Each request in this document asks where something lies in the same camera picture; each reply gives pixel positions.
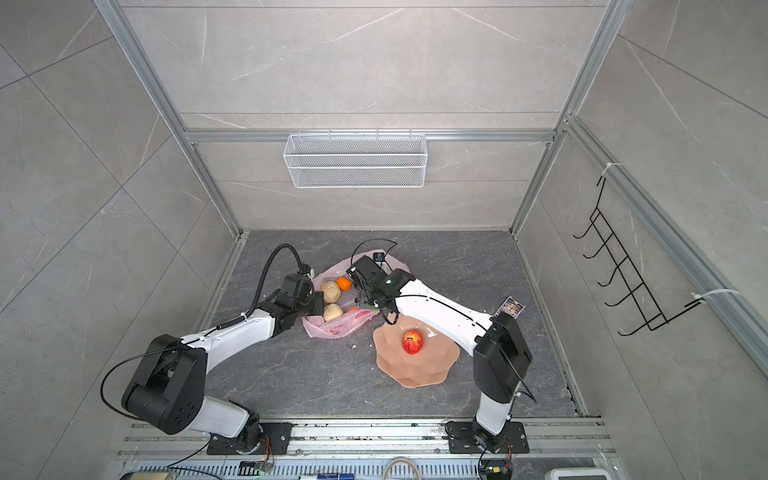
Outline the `pink scalloped plate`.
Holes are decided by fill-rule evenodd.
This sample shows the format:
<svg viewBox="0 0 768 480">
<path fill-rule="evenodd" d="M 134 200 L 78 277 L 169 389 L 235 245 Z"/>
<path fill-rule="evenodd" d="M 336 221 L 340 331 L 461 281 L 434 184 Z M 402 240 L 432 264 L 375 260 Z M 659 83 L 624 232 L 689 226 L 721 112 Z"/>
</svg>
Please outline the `pink scalloped plate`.
<svg viewBox="0 0 768 480">
<path fill-rule="evenodd" d="M 402 335 L 412 329 L 418 329 L 424 340 L 423 349 L 415 355 L 401 346 Z M 373 340 L 378 368 L 406 388 L 444 382 L 460 356 L 453 340 L 411 317 L 401 317 L 394 325 L 385 323 L 373 332 Z"/>
</svg>

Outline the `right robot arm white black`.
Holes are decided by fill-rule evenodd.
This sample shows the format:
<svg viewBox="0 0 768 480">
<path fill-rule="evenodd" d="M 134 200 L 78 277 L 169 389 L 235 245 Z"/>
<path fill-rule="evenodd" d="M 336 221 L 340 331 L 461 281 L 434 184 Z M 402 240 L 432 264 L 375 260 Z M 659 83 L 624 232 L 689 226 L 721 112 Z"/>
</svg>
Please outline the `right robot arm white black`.
<svg viewBox="0 0 768 480">
<path fill-rule="evenodd" d="M 515 317 L 503 310 L 491 315 L 465 307 L 435 292 L 413 274 L 386 272 L 371 257 L 350 259 L 347 273 L 368 305 L 386 324 L 412 318 L 454 341 L 472 357 L 474 383 L 481 392 L 472 433 L 477 443 L 498 452 L 518 393 L 529 395 L 524 378 L 532 354 Z"/>
</svg>

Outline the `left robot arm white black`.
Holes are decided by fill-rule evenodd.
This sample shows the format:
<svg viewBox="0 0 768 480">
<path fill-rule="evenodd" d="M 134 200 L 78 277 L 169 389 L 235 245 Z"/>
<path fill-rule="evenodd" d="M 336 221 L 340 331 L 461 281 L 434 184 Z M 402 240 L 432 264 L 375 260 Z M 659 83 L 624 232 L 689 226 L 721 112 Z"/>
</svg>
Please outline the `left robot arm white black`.
<svg viewBox="0 0 768 480">
<path fill-rule="evenodd" d="M 280 288 L 263 296 L 267 274 L 282 251 L 292 254 L 297 271 L 286 276 Z M 269 255 L 250 306 L 237 317 L 183 337 L 163 334 L 152 340 L 143 354 L 118 407 L 99 387 L 102 402 L 113 412 L 144 421 L 167 435 L 183 431 L 208 433 L 213 441 L 250 454 L 264 445 L 259 414 L 232 401 L 206 394 L 211 371 L 237 353 L 291 329 L 295 321 L 322 305 L 322 294 L 312 283 L 313 270 L 296 248 L 278 245 Z"/>
</svg>

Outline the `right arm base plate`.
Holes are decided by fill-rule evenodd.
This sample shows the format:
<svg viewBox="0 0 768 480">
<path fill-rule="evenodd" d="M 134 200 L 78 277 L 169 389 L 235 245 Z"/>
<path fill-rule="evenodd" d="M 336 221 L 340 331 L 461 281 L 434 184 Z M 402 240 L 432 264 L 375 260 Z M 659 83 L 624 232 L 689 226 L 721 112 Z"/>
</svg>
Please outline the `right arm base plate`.
<svg viewBox="0 0 768 480">
<path fill-rule="evenodd" d="M 530 452 L 524 426 L 507 421 L 499 434 L 492 435 L 476 421 L 448 421 L 444 424 L 451 454 Z"/>
</svg>

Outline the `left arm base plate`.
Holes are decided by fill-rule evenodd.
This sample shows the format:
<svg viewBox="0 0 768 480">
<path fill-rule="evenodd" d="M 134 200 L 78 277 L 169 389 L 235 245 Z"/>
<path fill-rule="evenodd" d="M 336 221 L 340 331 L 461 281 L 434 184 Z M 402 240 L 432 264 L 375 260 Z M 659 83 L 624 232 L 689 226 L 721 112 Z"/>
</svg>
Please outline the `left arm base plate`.
<svg viewBox="0 0 768 480">
<path fill-rule="evenodd" d="M 213 435 L 207 446 L 208 455 L 284 455 L 287 453 L 293 424 L 267 422 L 247 425 L 235 438 Z"/>
</svg>

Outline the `beige fake fruit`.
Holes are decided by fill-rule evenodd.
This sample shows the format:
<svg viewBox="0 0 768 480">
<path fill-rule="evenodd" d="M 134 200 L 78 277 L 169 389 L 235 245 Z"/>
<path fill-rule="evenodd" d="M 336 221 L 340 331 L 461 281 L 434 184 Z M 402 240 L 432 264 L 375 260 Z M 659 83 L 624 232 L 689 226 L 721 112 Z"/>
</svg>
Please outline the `beige fake fruit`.
<svg viewBox="0 0 768 480">
<path fill-rule="evenodd" d="M 344 310 L 335 303 L 327 304 L 323 311 L 323 320 L 325 322 L 334 321 L 344 315 Z"/>
<path fill-rule="evenodd" d="M 326 303 L 335 304 L 342 295 L 342 290 L 335 281 L 325 281 L 320 285 L 323 299 Z"/>
</svg>

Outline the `orange fake fruit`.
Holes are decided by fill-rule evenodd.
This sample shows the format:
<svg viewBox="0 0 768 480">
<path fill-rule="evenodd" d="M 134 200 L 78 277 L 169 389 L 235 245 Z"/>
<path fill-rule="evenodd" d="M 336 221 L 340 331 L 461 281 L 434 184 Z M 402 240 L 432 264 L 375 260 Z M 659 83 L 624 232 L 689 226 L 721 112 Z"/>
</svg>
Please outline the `orange fake fruit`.
<svg viewBox="0 0 768 480">
<path fill-rule="evenodd" d="M 349 291 L 353 287 L 352 281 L 346 277 L 338 277 L 335 283 L 341 291 Z"/>
</svg>

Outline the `red fake strawberry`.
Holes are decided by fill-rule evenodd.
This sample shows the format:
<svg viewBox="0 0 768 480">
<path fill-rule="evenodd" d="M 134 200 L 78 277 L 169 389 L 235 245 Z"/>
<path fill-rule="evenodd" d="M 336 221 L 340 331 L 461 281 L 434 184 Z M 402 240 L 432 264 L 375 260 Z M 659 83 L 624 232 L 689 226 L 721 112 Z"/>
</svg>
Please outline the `red fake strawberry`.
<svg viewBox="0 0 768 480">
<path fill-rule="evenodd" d="M 409 355 L 415 355 L 423 349 L 424 340 L 418 329 L 406 331 L 401 337 L 403 351 Z"/>
</svg>

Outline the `pink plastic bag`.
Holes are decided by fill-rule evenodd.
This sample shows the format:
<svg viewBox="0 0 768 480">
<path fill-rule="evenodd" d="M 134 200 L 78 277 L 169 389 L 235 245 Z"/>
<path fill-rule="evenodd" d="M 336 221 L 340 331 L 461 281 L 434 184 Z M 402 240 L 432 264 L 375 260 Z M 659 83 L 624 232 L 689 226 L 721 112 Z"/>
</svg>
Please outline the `pink plastic bag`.
<svg viewBox="0 0 768 480">
<path fill-rule="evenodd" d="M 313 286 L 321 300 L 325 300 L 323 285 L 328 282 L 334 285 L 331 291 L 338 292 L 338 295 L 335 302 L 324 302 L 318 315 L 302 318 L 303 328 L 310 338 L 341 339 L 358 331 L 379 314 L 377 309 L 363 306 L 347 274 L 351 261 L 362 257 L 373 258 L 374 253 L 382 253 L 382 250 L 369 250 L 341 260 L 314 278 Z"/>
</svg>

